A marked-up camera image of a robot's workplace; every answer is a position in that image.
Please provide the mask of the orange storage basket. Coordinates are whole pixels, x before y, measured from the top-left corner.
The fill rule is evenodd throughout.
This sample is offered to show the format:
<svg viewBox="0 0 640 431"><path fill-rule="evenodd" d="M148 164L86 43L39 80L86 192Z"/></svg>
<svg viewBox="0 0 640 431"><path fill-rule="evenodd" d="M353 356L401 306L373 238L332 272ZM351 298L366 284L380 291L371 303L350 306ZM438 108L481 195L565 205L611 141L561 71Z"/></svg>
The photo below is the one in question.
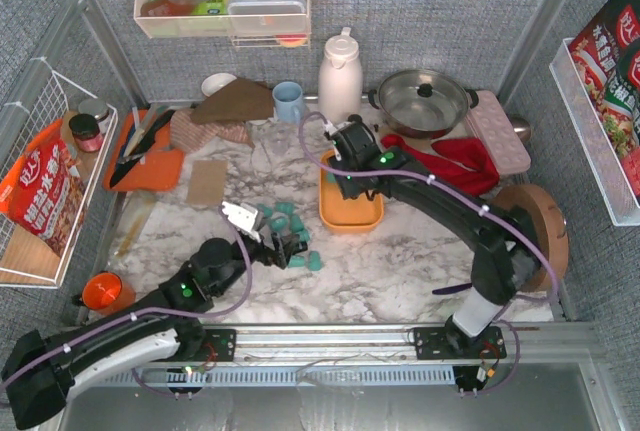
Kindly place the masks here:
<svg viewBox="0 0 640 431"><path fill-rule="evenodd" d="M380 195L368 200L344 199L338 184L328 183L329 173L321 168L318 181L318 209L323 224L336 234L360 234L375 229L384 217L384 201Z"/></svg>

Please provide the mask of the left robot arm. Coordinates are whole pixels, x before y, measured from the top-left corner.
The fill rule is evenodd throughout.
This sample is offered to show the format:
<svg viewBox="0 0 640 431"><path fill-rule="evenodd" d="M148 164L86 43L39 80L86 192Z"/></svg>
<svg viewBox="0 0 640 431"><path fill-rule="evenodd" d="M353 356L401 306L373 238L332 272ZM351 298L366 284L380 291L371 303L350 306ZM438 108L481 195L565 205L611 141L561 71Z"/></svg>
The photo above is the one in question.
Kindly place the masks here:
<svg viewBox="0 0 640 431"><path fill-rule="evenodd" d="M201 316L216 316L215 299L248 276L251 264L284 269L308 248L297 235L271 239L208 239L174 276L125 309L49 337L37 330L22 335L1 371L16 428L49 421L102 379L156 360L194 357L206 338Z"/></svg>

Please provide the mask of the red cloth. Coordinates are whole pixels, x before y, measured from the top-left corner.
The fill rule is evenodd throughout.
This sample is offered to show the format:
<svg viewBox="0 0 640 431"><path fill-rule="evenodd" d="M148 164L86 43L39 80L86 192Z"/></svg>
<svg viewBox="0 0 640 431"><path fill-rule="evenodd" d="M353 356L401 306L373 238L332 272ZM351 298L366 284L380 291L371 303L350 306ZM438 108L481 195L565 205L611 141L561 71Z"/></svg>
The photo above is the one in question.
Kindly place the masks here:
<svg viewBox="0 0 640 431"><path fill-rule="evenodd" d="M431 144L434 154L411 147L396 134L383 137L381 144L407 152L436 177L473 196L488 193L500 180L489 153L478 138L437 140Z"/></svg>

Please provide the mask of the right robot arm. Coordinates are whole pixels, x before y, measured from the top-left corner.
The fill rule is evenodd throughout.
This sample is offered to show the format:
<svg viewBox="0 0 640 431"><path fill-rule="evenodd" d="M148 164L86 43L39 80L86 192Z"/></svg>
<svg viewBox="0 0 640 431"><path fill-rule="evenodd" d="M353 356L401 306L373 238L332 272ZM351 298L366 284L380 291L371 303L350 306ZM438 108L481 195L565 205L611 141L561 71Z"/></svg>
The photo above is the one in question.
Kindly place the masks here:
<svg viewBox="0 0 640 431"><path fill-rule="evenodd" d="M472 251L471 289L444 325L449 347L463 354L491 322L545 270L551 284L558 276L539 248L531 213L520 206L502 210L446 184L411 154L380 148L361 122L328 124L333 145L328 165L342 195L382 194L436 220Z"/></svg>

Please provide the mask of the tan felt coaster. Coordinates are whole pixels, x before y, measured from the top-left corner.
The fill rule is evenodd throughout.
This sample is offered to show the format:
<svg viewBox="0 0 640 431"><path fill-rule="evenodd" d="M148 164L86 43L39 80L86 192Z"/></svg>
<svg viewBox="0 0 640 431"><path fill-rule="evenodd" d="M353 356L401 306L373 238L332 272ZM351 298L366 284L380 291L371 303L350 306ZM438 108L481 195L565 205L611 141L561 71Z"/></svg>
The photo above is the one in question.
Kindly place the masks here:
<svg viewBox="0 0 640 431"><path fill-rule="evenodd" d="M226 176L226 161L196 161L191 171L186 203L206 207L219 205L224 197Z"/></svg>

